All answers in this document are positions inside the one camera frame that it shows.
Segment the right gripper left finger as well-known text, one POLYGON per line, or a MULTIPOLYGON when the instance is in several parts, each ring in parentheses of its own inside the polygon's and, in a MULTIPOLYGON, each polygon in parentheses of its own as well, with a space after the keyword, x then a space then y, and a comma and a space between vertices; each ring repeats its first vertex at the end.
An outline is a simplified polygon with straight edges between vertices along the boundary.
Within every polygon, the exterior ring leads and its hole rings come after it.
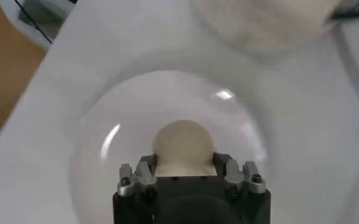
POLYGON ((144 195, 154 195, 158 182, 155 176, 156 163, 157 157, 152 154, 141 157, 134 172, 130 164, 122 164, 119 168, 117 194, 133 196, 138 189, 144 195))

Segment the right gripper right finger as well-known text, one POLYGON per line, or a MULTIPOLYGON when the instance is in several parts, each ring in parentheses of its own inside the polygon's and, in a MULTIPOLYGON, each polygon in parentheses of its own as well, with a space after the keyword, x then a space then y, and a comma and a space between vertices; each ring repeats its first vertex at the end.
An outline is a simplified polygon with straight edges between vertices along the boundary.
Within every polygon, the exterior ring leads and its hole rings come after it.
POLYGON ((230 155, 214 153, 213 165, 216 174, 223 178, 226 190, 231 194, 238 195, 245 186, 252 194, 266 192, 266 181, 260 175, 254 161, 246 161, 240 170, 238 162, 230 155))

